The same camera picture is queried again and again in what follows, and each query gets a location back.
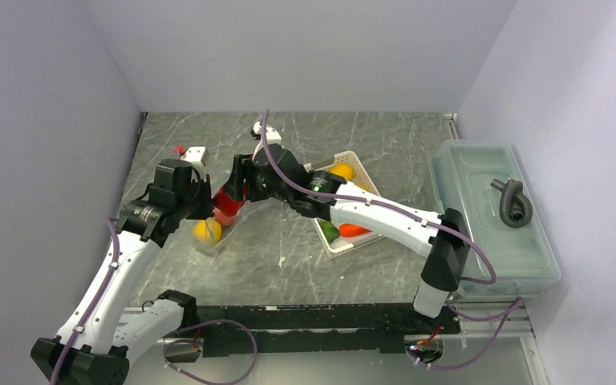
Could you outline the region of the yellow lemon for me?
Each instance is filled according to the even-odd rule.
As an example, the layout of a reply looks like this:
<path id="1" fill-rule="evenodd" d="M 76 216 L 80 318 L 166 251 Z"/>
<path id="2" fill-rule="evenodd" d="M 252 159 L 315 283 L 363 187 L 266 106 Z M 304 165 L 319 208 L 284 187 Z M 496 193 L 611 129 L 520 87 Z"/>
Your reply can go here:
<path id="1" fill-rule="evenodd" d="M 192 230 L 193 239 L 202 245 L 216 245 L 222 238 L 222 225 L 213 217 L 199 220 Z"/>

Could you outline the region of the clear zip top bag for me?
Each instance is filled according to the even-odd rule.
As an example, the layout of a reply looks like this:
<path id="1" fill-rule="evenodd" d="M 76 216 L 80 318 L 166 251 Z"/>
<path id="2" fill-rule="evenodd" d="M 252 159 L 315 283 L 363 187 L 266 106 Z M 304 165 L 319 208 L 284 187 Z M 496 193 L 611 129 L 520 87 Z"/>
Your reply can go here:
<path id="1" fill-rule="evenodd" d="M 246 204 L 239 207 L 232 216 L 215 208 L 213 217 L 195 221 L 191 230 L 193 247 L 208 255 L 220 252 L 244 221 L 246 211 Z"/>

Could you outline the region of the red bell pepper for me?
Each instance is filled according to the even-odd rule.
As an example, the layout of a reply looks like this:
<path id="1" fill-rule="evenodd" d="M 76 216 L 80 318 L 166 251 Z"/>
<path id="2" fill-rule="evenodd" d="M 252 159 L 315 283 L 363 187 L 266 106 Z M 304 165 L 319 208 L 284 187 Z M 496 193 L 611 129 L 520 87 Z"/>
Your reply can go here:
<path id="1" fill-rule="evenodd" d="M 234 200 L 221 186 L 213 196 L 213 203 L 216 209 L 227 217 L 235 217 L 240 209 L 245 205 L 245 201 Z"/>

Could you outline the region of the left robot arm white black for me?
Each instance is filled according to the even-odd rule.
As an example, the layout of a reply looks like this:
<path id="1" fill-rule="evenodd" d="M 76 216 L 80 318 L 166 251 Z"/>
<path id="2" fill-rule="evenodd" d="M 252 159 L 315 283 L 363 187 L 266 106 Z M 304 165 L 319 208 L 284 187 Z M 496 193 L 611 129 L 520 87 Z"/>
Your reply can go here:
<path id="1" fill-rule="evenodd" d="M 120 317 L 147 265 L 183 220 L 213 216 L 210 177 L 202 156 L 162 160 L 144 193 L 107 223 L 111 243 L 73 314 L 54 338 L 39 338 L 30 352 L 52 384 L 121 384 L 129 367 L 158 338 L 191 335 L 197 300 L 167 290 L 152 308 L 124 326 Z"/>

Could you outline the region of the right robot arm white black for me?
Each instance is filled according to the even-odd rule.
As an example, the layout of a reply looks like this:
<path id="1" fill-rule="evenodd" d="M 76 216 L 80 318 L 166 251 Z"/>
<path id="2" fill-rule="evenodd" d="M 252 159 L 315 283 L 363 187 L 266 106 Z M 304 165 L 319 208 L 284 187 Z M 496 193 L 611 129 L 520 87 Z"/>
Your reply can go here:
<path id="1" fill-rule="evenodd" d="M 440 324 L 440 312 L 459 287 L 471 245 L 461 213 L 410 208 L 331 172 L 307 170 L 279 144 L 235 156 L 229 179 L 217 194 L 217 207 L 233 215 L 246 202 L 270 198 L 304 217 L 363 227 L 424 257 L 410 322 L 420 333 Z"/>

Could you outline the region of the yellow fruit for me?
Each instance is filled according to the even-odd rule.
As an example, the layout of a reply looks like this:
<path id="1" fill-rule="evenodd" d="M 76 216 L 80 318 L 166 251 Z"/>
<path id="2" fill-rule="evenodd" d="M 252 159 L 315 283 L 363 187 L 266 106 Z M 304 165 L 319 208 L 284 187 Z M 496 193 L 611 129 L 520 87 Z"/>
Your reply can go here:
<path id="1" fill-rule="evenodd" d="M 329 172 L 348 181 L 353 180 L 355 177 L 355 169 L 346 163 L 334 165 L 330 168 Z"/>

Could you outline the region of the white perforated plastic basket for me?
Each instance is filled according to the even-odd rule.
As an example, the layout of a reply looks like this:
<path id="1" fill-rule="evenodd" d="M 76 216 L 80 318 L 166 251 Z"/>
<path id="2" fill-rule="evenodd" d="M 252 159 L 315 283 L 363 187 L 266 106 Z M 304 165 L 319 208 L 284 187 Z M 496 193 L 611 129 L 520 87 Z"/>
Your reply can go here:
<path id="1" fill-rule="evenodd" d="M 340 152 L 333 155 L 330 159 L 319 162 L 304 164 L 307 171 L 335 171 L 347 181 L 353 182 L 361 189 L 379 196 L 373 180 L 357 155 L 352 151 Z M 362 230 L 355 230 L 354 225 L 346 227 L 346 236 L 342 235 L 342 224 L 339 222 L 327 223 L 321 219 L 312 219 L 318 239 L 324 248 L 329 259 L 334 259 L 346 253 L 351 253 L 366 245 L 383 239 L 383 235 L 378 233 L 364 233 Z"/>

